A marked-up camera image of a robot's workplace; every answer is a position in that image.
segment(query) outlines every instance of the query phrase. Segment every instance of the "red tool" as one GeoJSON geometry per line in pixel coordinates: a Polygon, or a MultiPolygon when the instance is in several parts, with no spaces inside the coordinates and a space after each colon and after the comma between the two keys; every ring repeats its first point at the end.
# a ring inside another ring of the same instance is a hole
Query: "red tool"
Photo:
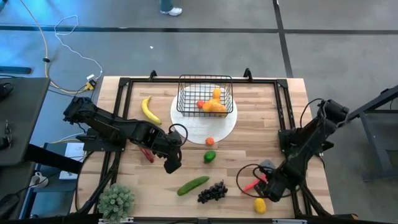
{"type": "Polygon", "coordinates": [[[149,149],[143,149],[140,147],[139,150],[141,150],[141,152],[149,160],[150,163],[153,163],[155,161],[155,157],[149,149]]]}
{"type": "MultiPolygon", "coordinates": [[[[267,181],[267,177],[266,177],[265,174],[262,174],[260,178],[261,178],[263,181],[267,181]]],[[[243,188],[243,191],[246,192],[246,191],[248,191],[248,190],[253,189],[254,186],[255,186],[256,184],[258,184],[259,182],[260,182],[259,179],[254,180],[253,183],[247,184],[247,186],[245,186],[245,187],[243,188]]]]}

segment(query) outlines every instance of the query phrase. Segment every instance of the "person's leg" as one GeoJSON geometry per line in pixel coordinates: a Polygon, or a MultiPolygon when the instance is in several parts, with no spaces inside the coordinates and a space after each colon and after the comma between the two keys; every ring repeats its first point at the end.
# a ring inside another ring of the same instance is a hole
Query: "person's leg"
{"type": "Polygon", "coordinates": [[[182,12],[181,8],[173,7],[172,0],[159,0],[160,12],[170,16],[179,16],[182,12]]]}

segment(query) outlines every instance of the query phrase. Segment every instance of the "jeans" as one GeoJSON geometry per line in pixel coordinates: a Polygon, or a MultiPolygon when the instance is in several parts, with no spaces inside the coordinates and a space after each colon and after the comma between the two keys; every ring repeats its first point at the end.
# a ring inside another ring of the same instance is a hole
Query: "jeans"
{"type": "Polygon", "coordinates": [[[173,8],[172,0],[159,0],[160,10],[164,12],[169,12],[173,8]]]}

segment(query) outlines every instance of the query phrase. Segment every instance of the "green cucumber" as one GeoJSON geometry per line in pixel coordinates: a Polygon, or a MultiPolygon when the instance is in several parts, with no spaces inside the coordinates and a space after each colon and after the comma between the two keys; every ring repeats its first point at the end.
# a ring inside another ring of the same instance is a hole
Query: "green cucumber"
{"type": "Polygon", "coordinates": [[[193,179],[189,181],[188,183],[184,184],[182,187],[179,188],[177,191],[177,195],[185,195],[189,191],[193,190],[195,187],[198,187],[201,184],[204,184],[207,180],[209,180],[209,176],[203,176],[203,177],[198,177],[196,179],[193,179]]]}
{"type": "Polygon", "coordinates": [[[210,150],[206,152],[204,158],[205,163],[210,163],[211,161],[213,161],[213,159],[216,158],[216,151],[210,150]]]}

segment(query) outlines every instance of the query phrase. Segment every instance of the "gray floor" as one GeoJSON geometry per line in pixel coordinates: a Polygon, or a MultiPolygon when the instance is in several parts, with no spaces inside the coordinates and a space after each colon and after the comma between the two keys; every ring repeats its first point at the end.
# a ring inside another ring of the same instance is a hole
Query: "gray floor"
{"type": "MultiPolygon", "coordinates": [[[[183,14],[165,17],[158,0],[26,0],[44,25],[79,15],[81,26],[275,29],[271,0],[184,0],[183,14]]],[[[286,29],[398,29],[394,0],[279,0],[286,29]]],[[[65,21],[72,25],[73,20],[65,21]]],[[[19,1],[0,12],[0,25],[32,25],[19,1]]],[[[1,65],[32,67],[44,75],[44,45],[39,32],[0,31],[1,65]]],[[[50,75],[59,85],[78,89],[99,69],[45,33],[52,59],[50,75]]],[[[213,73],[241,76],[250,67],[256,77],[286,77],[278,34],[76,32],[63,37],[73,49],[93,57],[105,75],[213,73]]],[[[286,35],[293,75],[304,78],[308,97],[332,98],[352,110],[398,84],[398,35],[286,35]]],[[[80,130],[62,121],[70,99],[47,94],[32,143],[56,141],[80,130]]],[[[398,223],[398,180],[365,184],[375,172],[374,154],[359,120],[338,130],[335,147],[325,155],[326,175],[336,213],[398,223]]]]}

